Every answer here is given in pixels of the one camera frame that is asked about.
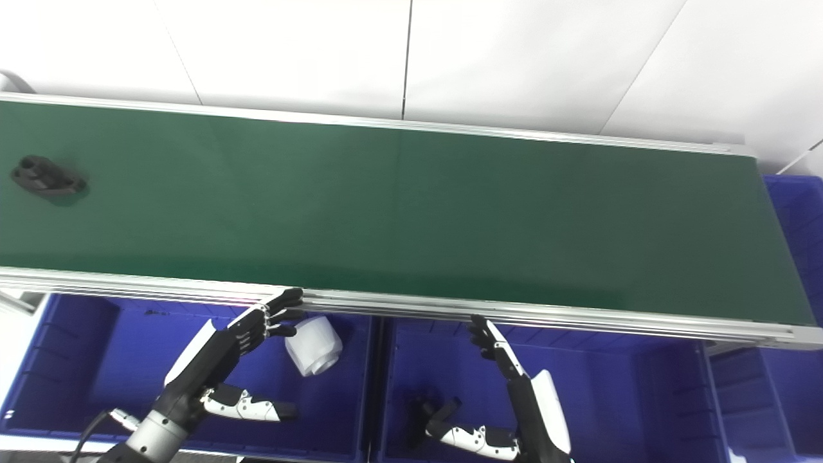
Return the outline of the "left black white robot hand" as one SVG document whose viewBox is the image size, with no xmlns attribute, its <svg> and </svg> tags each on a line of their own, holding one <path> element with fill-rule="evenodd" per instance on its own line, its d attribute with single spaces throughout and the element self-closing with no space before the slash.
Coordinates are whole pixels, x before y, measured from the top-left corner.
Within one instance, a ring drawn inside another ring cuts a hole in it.
<svg viewBox="0 0 823 463">
<path fill-rule="evenodd" d="M 291 287 L 251 305 L 225 328 L 208 320 L 177 358 L 148 416 L 185 433 L 193 433 L 206 414 L 260 422 L 297 419 L 296 404 L 253 395 L 226 380 L 240 358 L 265 340 L 297 333 L 291 322 L 302 319 L 302 302 L 303 289 Z"/>
</svg>

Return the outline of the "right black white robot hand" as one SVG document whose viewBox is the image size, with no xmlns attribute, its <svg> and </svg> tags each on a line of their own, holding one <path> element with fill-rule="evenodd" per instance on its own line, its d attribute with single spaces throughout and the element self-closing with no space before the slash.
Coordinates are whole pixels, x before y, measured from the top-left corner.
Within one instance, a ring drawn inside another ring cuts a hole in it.
<svg viewBox="0 0 823 463">
<path fill-rule="evenodd" d="M 449 418 L 461 405 L 455 397 L 435 410 L 421 405 L 420 434 L 453 448 L 505 462 L 572 462 L 572 446 L 563 406 L 552 375 L 541 370 L 530 376 L 505 335 L 481 314 L 472 314 L 471 343 L 485 359 L 494 361 L 505 378 L 517 428 L 453 424 Z"/>
</svg>

